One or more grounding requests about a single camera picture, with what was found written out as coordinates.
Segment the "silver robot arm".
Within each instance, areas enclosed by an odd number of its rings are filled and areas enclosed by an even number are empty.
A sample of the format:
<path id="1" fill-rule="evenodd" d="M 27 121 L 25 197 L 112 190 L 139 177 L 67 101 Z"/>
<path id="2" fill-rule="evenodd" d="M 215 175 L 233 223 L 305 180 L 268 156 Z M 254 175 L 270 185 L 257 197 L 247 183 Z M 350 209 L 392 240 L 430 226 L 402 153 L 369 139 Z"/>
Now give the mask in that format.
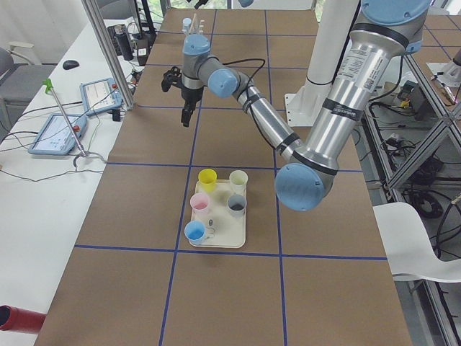
<path id="1" fill-rule="evenodd" d="M 305 86 L 292 99 L 313 121 L 289 136 L 289 164 L 275 179 L 288 208 L 315 208 L 330 192 L 338 157 L 389 62 L 421 48 L 429 1 L 326 1 Z"/>
<path id="2" fill-rule="evenodd" d="M 189 125 L 196 104 L 207 87 L 221 98 L 234 97 L 242 110 L 254 120 L 260 134 L 288 162 L 306 164 L 300 154 L 303 142 L 282 119 L 247 75 L 224 66 L 210 53 L 209 40 L 199 34 L 186 36 L 183 45 L 183 68 L 180 88 L 184 99 L 182 124 Z"/>

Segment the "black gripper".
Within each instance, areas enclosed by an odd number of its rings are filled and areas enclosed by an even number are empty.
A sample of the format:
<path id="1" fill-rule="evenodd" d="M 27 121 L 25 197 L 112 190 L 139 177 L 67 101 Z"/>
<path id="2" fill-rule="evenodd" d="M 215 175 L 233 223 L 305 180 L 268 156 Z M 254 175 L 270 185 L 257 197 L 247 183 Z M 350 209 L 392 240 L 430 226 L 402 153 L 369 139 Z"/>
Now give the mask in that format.
<path id="1" fill-rule="evenodd" d="M 200 101 L 200 89 L 191 89 L 187 86 L 182 86 L 181 96 L 184 100 L 184 108 L 182 110 L 182 125 L 189 126 L 189 121 L 192 118 L 195 107 Z"/>

